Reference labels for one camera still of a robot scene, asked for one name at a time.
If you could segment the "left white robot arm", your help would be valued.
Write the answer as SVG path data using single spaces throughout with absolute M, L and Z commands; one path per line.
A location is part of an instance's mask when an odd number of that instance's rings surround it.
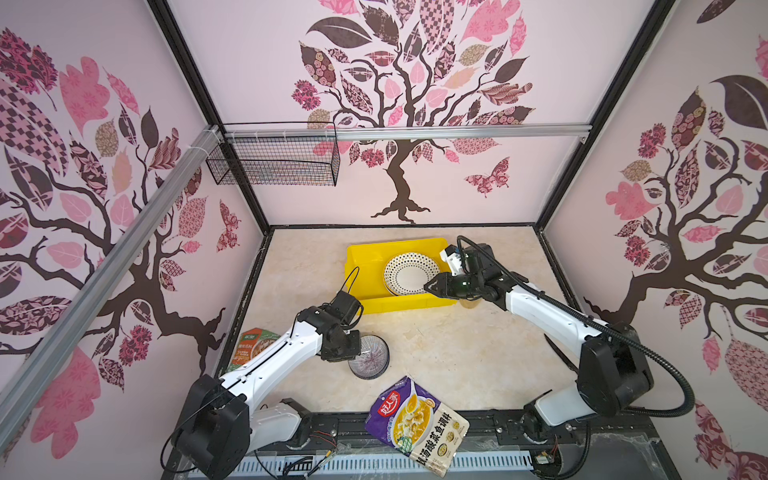
M 263 400 L 304 361 L 355 359 L 361 335 L 355 326 L 364 308 L 341 290 L 329 303 L 299 312 L 291 329 L 246 364 L 220 378 L 203 375 L 187 394 L 168 443 L 208 479 L 225 479 L 244 457 L 273 443 L 301 448 L 309 441 L 311 413 L 284 399 L 261 409 Z

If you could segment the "yellow plastic bin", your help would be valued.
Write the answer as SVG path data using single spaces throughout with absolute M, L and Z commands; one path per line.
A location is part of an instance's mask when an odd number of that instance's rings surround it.
M 366 314 L 383 314 L 406 310 L 438 308 L 453 305 L 450 299 L 442 299 L 424 292 L 418 295 L 395 296 L 384 282 L 384 268 L 395 256 L 416 252 L 434 260 L 441 272 L 449 270 L 440 258 L 448 247 L 442 238 L 407 240 L 365 245 L 353 245 L 347 249 L 345 274 L 352 277 L 351 294 L 361 301 Z

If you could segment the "white vent grille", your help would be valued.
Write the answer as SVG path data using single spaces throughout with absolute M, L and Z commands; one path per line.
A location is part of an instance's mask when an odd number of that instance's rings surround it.
M 351 477 L 362 479 L 378 474 L 427 474 L 435 473 L 425 466 L 410 460 L 402 454 L 347 454 L 331 455 L 324 459 L 315 455 L 311 460 L 302 456 L 268 456 L 261 463 L 255 457 L 247 457 L 227 479 L 274 479 L 283 473 L 283 468 L 293 464 L 290 479 L 320 479 L 324 477 Z M 533 471 L 533 460 L 527 451 L 459 452 L 447 470 L 449 474 L 475 472 Z

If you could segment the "aluminium rail back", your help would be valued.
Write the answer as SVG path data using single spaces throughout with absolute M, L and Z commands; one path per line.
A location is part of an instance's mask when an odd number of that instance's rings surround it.
M 227 139 L 317 138 L 321 141 L 367 140 L 437 140 L 459 138 L 532 138 L 532 137 L 588 137 L 592 127 L 588 124 L 520 124 L 520 125 L 470 125 L 440 127 L 385 127 L 385 128 L 271 128 L 256 129 L 256 124 L 247 129 L 227 127 Z

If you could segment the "purple seasoning packet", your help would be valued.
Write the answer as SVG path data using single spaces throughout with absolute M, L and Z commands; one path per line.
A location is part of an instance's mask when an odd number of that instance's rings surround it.
M 465 417 L 409 376 L 377 396 L 365 421 L 370 435 L 441 478 L 469 426 Z

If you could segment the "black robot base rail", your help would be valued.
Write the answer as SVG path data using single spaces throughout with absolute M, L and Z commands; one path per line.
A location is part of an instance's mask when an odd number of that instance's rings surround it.
M 527 451 L 533 471 L 475 472 L 449 474 L 448 479 L 678 479 L 680 473 L 650 419 L 640 416 L 572 420 L 554 428 L 548 438 L 536 444 L 523 433 L 520 410 L 463 410 L 469 423 L 459 452 Z M 294 448 L 273 443 L 247 454 L 259 463 L 268 456 L 394 454 L 365 429 L 364 413 L 311 414 L 308 443 Z M 274 479 L 290 479 L 293 464 Z M 208 479 L 189 459 L 174 451 L 164 467 L 166 479 Z M 427 474 L 378 474 L 362 479 L 433 479 Z

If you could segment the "green food packet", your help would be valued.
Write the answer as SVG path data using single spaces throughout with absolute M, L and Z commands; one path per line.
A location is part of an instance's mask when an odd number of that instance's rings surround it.
M 247 364 L 279 339 L 280 335 L 260 328 L 243 332 L 238 339 L 226 372 L 229 373 Z

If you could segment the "yellow translucent cup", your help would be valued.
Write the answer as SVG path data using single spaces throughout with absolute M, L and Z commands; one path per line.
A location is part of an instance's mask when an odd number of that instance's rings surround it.
M 474 309 L 474 308 L 477 308 L 482 303 L 482 300 L 481 299 L 461 299 L 459 303 L 465 309 Z

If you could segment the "aluminium rail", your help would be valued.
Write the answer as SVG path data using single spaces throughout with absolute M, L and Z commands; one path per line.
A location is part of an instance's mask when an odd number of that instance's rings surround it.
M 317 138 L 321 141 L 367 140 L 437 140 L 459 138 L 532 138 L 532 137 L 588 137 L 592 127 L 588 124 L 520 124 L 520 125 L 470 125 L 440 127 L 385 127 L 385 128 L 271 128 L 256 129 L 256 124 L 247 129 L 227 127 L 227 139 Z
M 221 140 L 220 127 L 208 125 L 183 153 L 104 263 L 77 293 L 60 320 L 1 392 L 1 447 L 6 448 L 54 377 L 98 316 L 140 250 L 157 230 L 177 196 Z

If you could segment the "aluminium rail left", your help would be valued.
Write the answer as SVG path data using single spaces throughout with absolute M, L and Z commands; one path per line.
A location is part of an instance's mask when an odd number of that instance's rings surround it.
M 104 263 L 77 293 L 60 320 L 1 392 L 1 447 L 6 448 L 54 377 L 98 316 L 140 250 L 157 230 L 177 196 L 221 140 L 220 127 L 208 125 L 183 153 Z

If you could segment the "yellow dotted plate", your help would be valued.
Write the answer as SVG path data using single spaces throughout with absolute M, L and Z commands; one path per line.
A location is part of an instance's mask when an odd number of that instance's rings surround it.
M 424 284 L 440 273 L 438 264 L 426 255 L 408 252 L 392 258 L 384 268 L 384 282 L 395 296 L 418 295 Z

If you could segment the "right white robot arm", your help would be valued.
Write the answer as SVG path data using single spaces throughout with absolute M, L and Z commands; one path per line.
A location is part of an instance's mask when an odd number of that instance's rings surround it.
M 527 320 L 576 356 L 575 383 L 527 407 L 540 425 L 554 427 L 590 415 L 613 417 L 650 391 L 653 377 L 642 352 L 604 322 L 581 315 L 527 278 L 506 271 L 489 245 L 463 250 L 450 245 L 440 259 L 449 270 L 428 280 L 426 292 L 492 303 Z

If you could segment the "purple patterned bowl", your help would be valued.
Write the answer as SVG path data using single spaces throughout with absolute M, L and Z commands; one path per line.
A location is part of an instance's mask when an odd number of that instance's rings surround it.
M 384 339 L 377 335 L 361 337 L 361 352 L 348 361 L 351 372 L 363 380 L 374 380 L 380 377 L 390 363 L 389 346 Z

